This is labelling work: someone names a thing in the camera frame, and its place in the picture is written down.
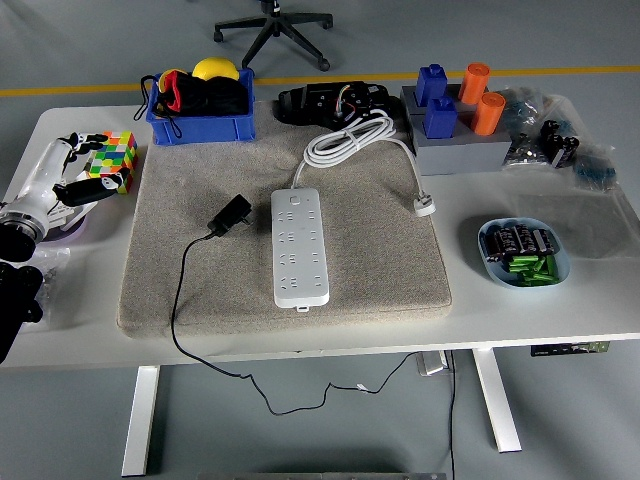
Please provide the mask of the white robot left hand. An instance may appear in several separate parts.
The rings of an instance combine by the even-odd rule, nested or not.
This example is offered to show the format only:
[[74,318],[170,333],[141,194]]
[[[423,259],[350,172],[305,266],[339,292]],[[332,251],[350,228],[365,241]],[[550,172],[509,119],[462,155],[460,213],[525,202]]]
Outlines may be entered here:
[[16,198],[1,207],[1,222],[27,225],[42,237],[54,228],[70,229],[98,201],[127,191],[136,148],[129,131],[72,133],[53,140]]

